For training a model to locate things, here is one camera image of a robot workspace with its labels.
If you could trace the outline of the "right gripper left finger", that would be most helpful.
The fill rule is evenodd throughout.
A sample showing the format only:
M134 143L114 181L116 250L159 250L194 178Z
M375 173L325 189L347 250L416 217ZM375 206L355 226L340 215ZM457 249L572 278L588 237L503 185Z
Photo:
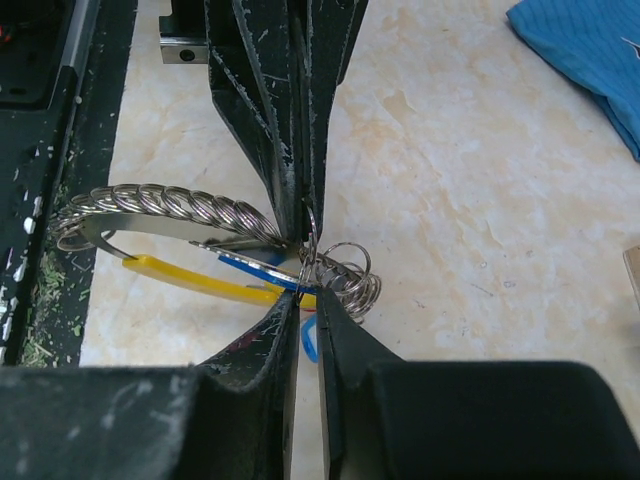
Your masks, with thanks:
M1 371L5 479L286 479L299 309L183 367Z

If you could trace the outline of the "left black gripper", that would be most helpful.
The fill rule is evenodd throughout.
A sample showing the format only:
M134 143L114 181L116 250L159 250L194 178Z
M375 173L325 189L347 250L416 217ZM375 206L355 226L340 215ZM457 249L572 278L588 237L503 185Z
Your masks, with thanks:
M285 1L171 0L171 13L159 17L163 63L208 60L214 106L263 182L281 235L293 242L309 238L310 217L322 231L329 120L368 3L299 5L301 154Z

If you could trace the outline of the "blue pikachu shirt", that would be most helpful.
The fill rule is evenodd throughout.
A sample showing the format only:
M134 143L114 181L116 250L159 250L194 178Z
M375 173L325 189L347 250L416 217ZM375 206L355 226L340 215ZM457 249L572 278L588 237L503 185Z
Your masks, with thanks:
M514 33L590 93L639 159L639 3L520 1L506 12Z

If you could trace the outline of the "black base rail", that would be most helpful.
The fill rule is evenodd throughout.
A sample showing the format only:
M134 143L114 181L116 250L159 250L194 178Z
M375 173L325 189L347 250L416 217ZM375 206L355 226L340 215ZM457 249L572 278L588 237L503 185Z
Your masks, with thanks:
M53 215L103 186L138 5L1 5L1 361L77 365L93 251L60 251Z

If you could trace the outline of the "blue key tag with key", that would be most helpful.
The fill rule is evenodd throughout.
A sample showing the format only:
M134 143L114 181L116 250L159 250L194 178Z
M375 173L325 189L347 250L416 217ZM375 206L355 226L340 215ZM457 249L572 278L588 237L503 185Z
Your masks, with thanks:
M196 241L190 241L190 244L215 253L221 262L263 280L267 284L275 285L296 293L316 293L316 286L314 284L309 281L302 281L298 274L287 272L278 266L211 244Z

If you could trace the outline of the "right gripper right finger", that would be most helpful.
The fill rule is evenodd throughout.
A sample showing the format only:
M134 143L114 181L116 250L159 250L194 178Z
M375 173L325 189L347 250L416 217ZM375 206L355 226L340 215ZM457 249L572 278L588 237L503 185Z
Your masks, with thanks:
M329 479L635 479L604 379L572 361L408 361L317 297Z

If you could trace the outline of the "wooden clothes rack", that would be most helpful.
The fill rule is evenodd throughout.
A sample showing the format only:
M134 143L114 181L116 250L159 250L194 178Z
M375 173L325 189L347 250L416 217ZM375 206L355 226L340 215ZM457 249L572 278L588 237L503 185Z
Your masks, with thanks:
M640 246L636 245L623 253L623 260L636 300L640 299Z

